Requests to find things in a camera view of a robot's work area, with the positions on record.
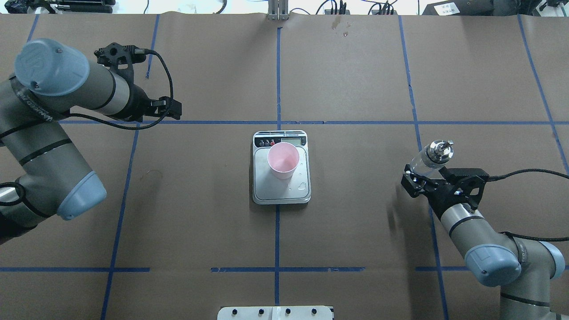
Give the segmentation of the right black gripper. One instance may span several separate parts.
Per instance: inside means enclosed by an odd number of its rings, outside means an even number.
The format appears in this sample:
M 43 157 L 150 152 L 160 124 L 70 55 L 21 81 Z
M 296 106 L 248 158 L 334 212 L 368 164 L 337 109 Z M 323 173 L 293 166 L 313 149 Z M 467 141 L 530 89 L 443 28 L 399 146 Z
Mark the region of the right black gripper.
M 452 185 L 467 177 L 467 168 L 443 167 L 438 172 L 444 180 L 429 180 L 428 177 L 413 172 L 411 166 L 406 164 L 401 186 L 411 198 L 424 195 L 428 199 L 433 214 L 441 218 L 443 213 L 453 205 L 467 203 L 463 191 L 459 191 L 457 186 Z

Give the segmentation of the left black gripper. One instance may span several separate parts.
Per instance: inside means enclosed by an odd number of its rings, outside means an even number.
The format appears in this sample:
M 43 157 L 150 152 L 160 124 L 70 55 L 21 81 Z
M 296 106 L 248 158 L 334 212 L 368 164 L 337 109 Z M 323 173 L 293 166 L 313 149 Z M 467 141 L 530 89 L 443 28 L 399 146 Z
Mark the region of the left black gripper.
M 177 100 L 160 100 L 159 111 L 152 103 L 158 100 L 149 99 L 145 91 L 137 85 L 129 87 L 129 98 L 126 106 L 119 112 L 119 120 L 126 122 L 142 122 L 144 116 L 158 118 L 181 119 L 182 103 Z

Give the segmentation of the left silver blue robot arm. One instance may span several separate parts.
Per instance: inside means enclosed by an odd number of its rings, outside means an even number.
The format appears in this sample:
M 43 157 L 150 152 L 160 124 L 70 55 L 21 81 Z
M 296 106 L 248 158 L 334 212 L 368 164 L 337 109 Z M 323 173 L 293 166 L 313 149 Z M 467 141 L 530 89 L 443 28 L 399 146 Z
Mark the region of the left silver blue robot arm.
M 96 61 L 53 39 L 27 42 L 14 72 L 1 83 L 1 146 L 24 170 L 1 184 L 1 243 L 20 237 L 52 216 L 72 220 L 100 204 L 104 185 L 60 121 L 79 117 L 117 129 L 150 129 L 165 117 L 179 120 L 182 105 L 156 51 L 110 43 Z M 133 65 L 156 56 L 169 95 L 151 99 L 134 83 Z

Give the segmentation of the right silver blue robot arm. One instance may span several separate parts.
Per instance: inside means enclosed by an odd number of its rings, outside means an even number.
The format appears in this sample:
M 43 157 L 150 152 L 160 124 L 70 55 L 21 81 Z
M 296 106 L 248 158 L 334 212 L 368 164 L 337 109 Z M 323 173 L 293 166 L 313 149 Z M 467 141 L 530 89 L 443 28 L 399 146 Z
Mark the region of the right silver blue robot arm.
M 416 198 L 424 195 L 433 214 L 481 285 L 500 287 L 501 320 L 566 320 L 551 310 L 550 282 L 566 263 L 553 238 L 496 232 L 478 210 L 484 187 L 505 176 L 481 168 L 445 168 L 440 179 L 423 176 L 409 164 L 401 184 Z

